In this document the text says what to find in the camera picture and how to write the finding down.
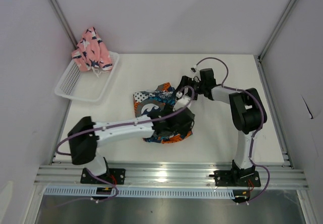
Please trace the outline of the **blue orange patterned shorts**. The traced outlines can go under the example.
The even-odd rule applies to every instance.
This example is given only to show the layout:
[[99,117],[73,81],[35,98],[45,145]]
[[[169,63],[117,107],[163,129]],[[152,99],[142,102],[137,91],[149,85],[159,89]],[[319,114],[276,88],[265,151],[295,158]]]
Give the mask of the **blue orange patterned shorts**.
[[[149,116],[152,119],[168,116],[173,111],[175,104],[175,88],[169,82],[158,85],[155,90],[143,90],[133,93],[134,113],[136,117]],[[144,138],[145,142],[152,143],[176,143],[192,135],[192,130],[186,135],[164,136],[166,128],[166,120],[153,123],[156,126],[155,133],[148,138]]]

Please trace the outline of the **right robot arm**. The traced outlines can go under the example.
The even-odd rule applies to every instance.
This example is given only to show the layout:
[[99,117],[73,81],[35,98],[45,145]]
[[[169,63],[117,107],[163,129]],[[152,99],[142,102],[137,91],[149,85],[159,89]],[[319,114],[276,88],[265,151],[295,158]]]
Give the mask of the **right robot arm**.
[[182,76],[177,90],[184,86],[193,88],[195,100],[200,94],[230,106],[232,121],[238,130],[238,145],[236,156],[232,160],[230,178],[235,185],[243,185],[255,172],[252,162],[255,136],[267,122],[267,114],[258,91],[255,88],[242,90],[217,84],[211,68],[201,70],[197,80]]

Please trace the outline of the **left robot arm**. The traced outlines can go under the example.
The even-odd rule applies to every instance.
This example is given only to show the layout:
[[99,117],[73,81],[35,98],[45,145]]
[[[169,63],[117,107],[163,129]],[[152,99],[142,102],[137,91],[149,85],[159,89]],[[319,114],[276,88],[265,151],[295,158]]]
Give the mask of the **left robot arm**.
[[170,138],[186,138],[194,126],[195,114],[188,108],[173,111],[149,112],[133,120],[121,122],[94,122],[83,117],[68,133],[68,143],[73,165],[82,165],[92,173],[97,183],[105,183],[110,172],[107,161],[97,149],[111,142],[131,138],[153,139],[165,143]]

